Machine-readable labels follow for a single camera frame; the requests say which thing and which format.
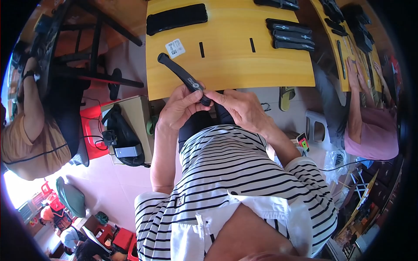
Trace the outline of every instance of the person's hand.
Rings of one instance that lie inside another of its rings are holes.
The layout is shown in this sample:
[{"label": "person's hand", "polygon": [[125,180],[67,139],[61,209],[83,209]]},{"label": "person's hand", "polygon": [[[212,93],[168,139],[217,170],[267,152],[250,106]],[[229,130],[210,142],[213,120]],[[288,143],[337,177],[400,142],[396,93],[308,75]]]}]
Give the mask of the person's hand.
[{"label": "person's hand", "polygon": [[262,134],[271,126],[275,126],[273,119],[264,112],[260,101],[252,92],[242,93],[227,89],[224,94],[209,90],[204,90],[203,93],[225,107],[236,125],[250,132]]},{"label": "person's hand", "polygon": [[170,99],[161,111],[157,126],[178,131],[190,116],[197,111],[210,110],[210,107],[199,103],[202,96],[202,91],[191,93],[184,84],[180,85],[173,91]]},{"label": "person's hand", "polygon": [[360,84],[358,79],[358,74],[354,69],[353,62],[351,59],[347,59],[345,61],[347,67],[347,77],[348,77],[348,84],[350,85],[351,91],[360,91]]},{"label": "person's hand", "polygon": [[377,62],[373,62],[373,66],[375,67],[375,70],[376,70],[377,74],[380,77],[383,77],[382,68],[380,67],[380,65]]},{"label": "person's hand", "polygon": [[26,66],[25,66],[25,71],[24,71],[24,75],[26,74],[26,72],[33,70],[36,71],[36,68],[38,66],[38,61],[36,60],[35,57],[30,57],[27,61],[26,61]]},{"label": "person's hand", "polygon": [[360,63],[356,62],[356,67],[357,67],[357,79],[359,80],[360,87],[363,89],[363,91],[366,91],[369,89],[369,87],[367,86],[366,80],[364,79],[363,72],[360,68]]}]

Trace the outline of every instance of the black and white striped shirt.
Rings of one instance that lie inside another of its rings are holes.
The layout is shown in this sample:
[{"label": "black and white striped shirt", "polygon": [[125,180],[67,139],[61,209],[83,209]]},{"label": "black and white striped shirt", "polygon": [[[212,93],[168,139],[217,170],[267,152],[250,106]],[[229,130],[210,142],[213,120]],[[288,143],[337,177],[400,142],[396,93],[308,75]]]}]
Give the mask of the black and white striped shirt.
[{"label": "black and white striped shirt", "polygon": [[135,200],[139,259],[203,260],[240,203],[286,236],[301,256],[315,256],[337,225],[329,188],[310,158],[282,169],[266,147],[260,135],[235,125],[210,127],[188,139],[180,152],[183,177],[172,193],[149,192]]}]

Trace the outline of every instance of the black wrist strap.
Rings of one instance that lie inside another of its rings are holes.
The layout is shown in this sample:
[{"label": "black wrist strap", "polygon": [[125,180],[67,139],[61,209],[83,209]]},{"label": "black wrist strap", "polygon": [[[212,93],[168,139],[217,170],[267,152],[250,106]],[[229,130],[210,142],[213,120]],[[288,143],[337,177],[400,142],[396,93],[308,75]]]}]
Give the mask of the black wrist strap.
[{"label": "black wrist strap", "polygon": [[27,71],[27,72],[26,72],[26,74],[23,76],[22,81],[24,81],[26,77],[29,77],[29,76],[34,76],[34,75],[35,75],[35,72],[34,72],[33,70],[29,70],[29,71]]}]

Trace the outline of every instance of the tan shirt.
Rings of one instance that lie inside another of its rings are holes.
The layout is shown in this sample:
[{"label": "tan shirt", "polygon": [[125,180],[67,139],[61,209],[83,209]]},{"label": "tan shirt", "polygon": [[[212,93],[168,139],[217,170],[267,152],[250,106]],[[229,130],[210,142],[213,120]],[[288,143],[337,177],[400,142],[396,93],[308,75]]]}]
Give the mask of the tan shirt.
[{"label": "tan shirt", "polygon": [[[54,174],[71,159],[71,153],[61,131],[54,119],[45,118],[41,134],[32,143],[23,128],[24,113],[20,113],[15,120],[1,132],[1,158],[6,167],[25,180],[34,180]],[[25,160],[39,154],[46,153],[31,160],[9,164],[18,160]]]}]

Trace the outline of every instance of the pink shirt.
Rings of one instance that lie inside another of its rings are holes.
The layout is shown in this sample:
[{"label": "pink shirt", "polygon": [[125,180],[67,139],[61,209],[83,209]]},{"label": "pink shirt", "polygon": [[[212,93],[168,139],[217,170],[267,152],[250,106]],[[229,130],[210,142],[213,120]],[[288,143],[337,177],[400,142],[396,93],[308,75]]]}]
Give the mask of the pink shirt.
[{"label": "pink shirt", "polygon": [[344,145],[347,153],[370,160],[390,160],[398,155],[396,114],[388,109],[361,108],[362,134],[360,144],[348,136],[345,128]]}]

